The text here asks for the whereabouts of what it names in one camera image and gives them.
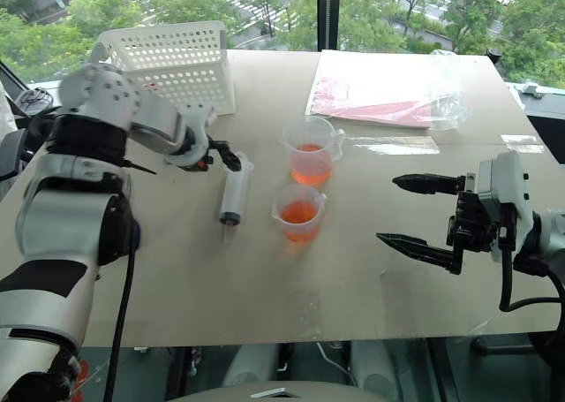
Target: table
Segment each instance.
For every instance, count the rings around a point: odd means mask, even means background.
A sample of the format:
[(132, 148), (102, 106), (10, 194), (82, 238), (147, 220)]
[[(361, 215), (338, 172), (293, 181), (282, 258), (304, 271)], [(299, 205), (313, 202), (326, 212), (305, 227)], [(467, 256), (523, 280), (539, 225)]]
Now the table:
[[(402, 68), (407, 57), (377, 55)], [(279, 143), (285, 121), (300, 116), (318, 53), (230, 52), (237, 114), (208, 132), (255, 162), (244, 220), (226, 245), (218, 211), (225, 172), (187, 173), (131, 142), (128, 158), (157, 171), (132, 174), (132, 207), (141, 224), (124, 346), (226, 345), (315, 340), (414, 338), (552, 329), (553, 306), (498, 312), (501, 266), (467, 253), (463, 273), (409, 259), (375, 238), (402, 232), (445, 246), (456, 199), (424, 196), (391, 184), (410, 172), (459, 175), (506, 150), (501, 134), (535, 136), (486, 57), (466, 57), (461, 74), (472, 118), (459, 130), (432, 132), (335, 121), (350, 137), (431, 136), (435, 155), (377, 155), (348, 140), (345, 156), (320, 188), (328, 196), (320, 234), (300, 247), (270, 217), (275, 192), (291, 182)], [(531, 201), (540, 211), (563, 205), (565, 176), (547, 149), (523, 154)], [(34, 164), (0, 204), (0, 276), (21, 262), (13, 224)], [(125, 259), (101, 269), (85, 345), (110, 345)], [(553, 296), (548, 280), (515, 274), (514, 298)]]

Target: syringe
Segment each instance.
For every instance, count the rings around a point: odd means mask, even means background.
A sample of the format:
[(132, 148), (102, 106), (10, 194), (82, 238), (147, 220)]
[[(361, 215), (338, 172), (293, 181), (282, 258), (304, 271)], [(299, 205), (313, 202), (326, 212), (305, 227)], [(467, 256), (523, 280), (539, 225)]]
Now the syringe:
[(242, 152), (236, 156), (241, 161), (241, 171), (226, 169), (228, 177), (223, 189), (222, 206), (220, 207), (220, 222), (223, 224), (223, 241), (229, 243), (233, 239), (235, 226), (241, 223), (241, 216), (245, 207), (245, 195), (249, 177), (254, 165)]

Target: clear plastic sheet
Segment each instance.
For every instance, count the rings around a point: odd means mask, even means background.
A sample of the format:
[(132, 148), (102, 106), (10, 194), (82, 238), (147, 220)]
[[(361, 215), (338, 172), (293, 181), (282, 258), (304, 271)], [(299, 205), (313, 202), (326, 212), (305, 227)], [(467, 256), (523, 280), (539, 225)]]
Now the clear plastic sheet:
[(437, 155), (440, 148), (430, 136), (348, 137), (345, 146), (365, 148), (377, 155)]
[(544, 153), (544, 145), (535, 135), (503, 134), (502, 141), (510, 150), (518, 153)]
[(448, 130), (470, 114), (462, 101), (460, 58), (324, 50), (306, 114)]

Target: white cylinder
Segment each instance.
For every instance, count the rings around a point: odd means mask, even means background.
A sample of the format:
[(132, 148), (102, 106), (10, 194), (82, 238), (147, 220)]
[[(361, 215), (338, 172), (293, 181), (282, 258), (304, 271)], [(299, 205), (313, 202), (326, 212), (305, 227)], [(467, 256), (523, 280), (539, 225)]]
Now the white cylinder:
[(399, 400), (395, 368), (383, 341), (351, 342), (350, 366), (358, 387), (390, 402)]
[(223, 189), (222, 206), (220, 207), (220, 222), (225, 225), (238, 225), (245, 207), (245, 195), (249, 177), (254, 165), (242, 152), (236, 156), (241, 162), (241, 171), (228, 170), (226, 186)]
[(242, 345), (223, 378), (222, 386), (267, 382), (276, 375), (279, 345)]

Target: glass window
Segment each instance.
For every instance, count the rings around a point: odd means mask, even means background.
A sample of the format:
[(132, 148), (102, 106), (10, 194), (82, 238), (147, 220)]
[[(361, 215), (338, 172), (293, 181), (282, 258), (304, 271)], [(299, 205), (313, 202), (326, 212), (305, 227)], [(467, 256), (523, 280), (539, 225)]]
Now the glass window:
[(230, 48), (287, 49), (296, 1), (0, 0), (0, 56), (26, 82), (59, 80), (108, 29), (212, 19), (225, 23)]
[(483, 55), (505, 80), (565, 87), (565, 0), (341, 0), (338, 49)]

